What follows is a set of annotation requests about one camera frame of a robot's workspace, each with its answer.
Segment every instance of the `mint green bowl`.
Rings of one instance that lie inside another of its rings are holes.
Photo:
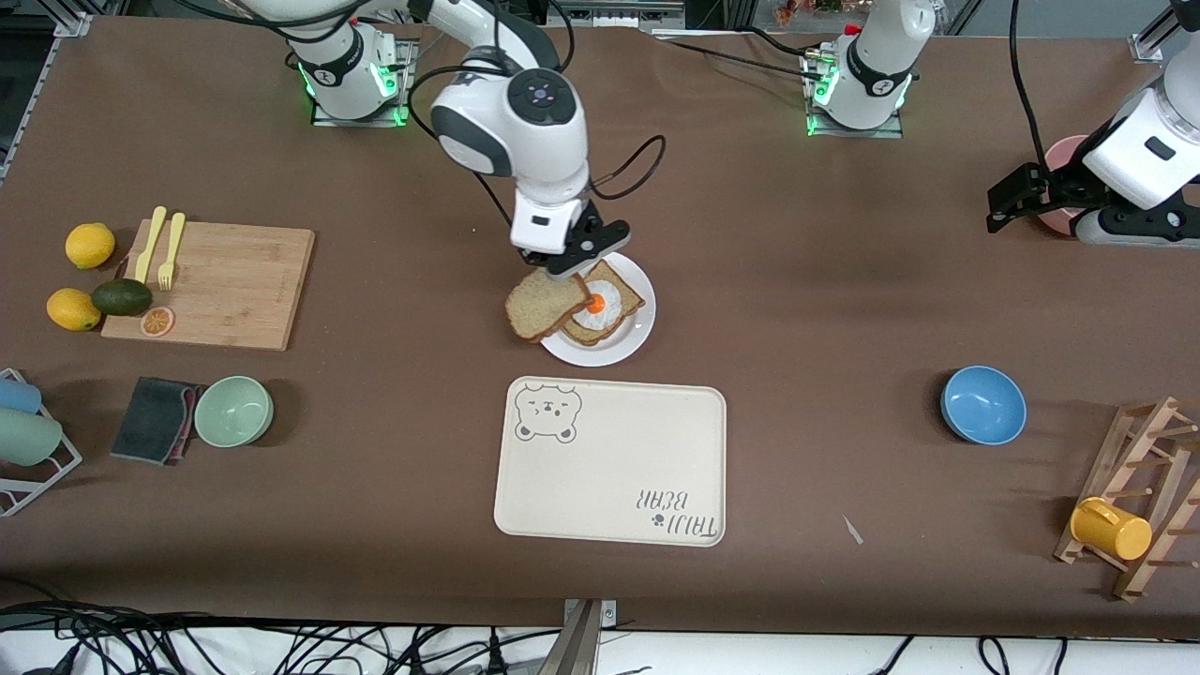
[[[215,448],[253,443],[271,425],[275,402],[266,388],[250,377],[226,377],[200,396],[196,432]]]

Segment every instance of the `bear face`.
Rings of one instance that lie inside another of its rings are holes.
[[[583,400],[575,389],[554,386],[526,386],[516,396],[517,438],[553,436],[559,443],[575,440],[575,417],[583,410]]]

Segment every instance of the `bread slice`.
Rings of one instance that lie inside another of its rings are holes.
[[[540,342],[589,301],[592,294],[580,275],[554,281],[545,270],[535,269],[509,293],[504,312],[518,338],[526,342]]]
[[[620,324],[624,323],[626,318],[634,316],[634,313],[637,310],[642,309],[642,305],[646,304],[646,300],[643,300],[642,297],[638,295],[636,291],[630,288],[629,283],[625,283],[625,280],[622,279],[619,274],[617,274],[617,270],[612,269],[612,267],[610,267],[608,263],[606,263],[605,261],[600,261],[599,263],[596,263],[596,265],[592,268],[592,271],[589,271],[588,275],[583,277],[584,288],[587,288],[588,281],[607,281],[613,286],[616,286],[617,291],[620,293],[620,318],[618,318],[612,325],[605,328],[604,330],[592,330],[590,328],[583,328],[582,325],[580,325],[577,321],[575,321],[574,318],[575,312],[568,315],[566,324],[563,325],[563,333],[566,333],[571,338],[571,340],[575,340],[576,342],[583,345],[584,347],[594,347],[601,340],[616,333],[617,329],[620,328]],[[590,300],[592,300],[592,294],[588,293],[588,301],[590,303]]]

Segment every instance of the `black circular joint cap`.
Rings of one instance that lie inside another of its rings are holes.
[[[554,126],[575,117],[571,85],[548,68],[530,68],[509,80],[509,106],[529,124]]]

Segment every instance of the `lemon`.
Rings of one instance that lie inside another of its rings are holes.
[[[46,300],[46,313],[67,330],[91,330],[100,323],[100,310],[83,291],[64,288]]]
[[[116,249],[116,237],[102,222],[85,222],[67,237],[67,257],[79,269],[94,269],[107,261]]]

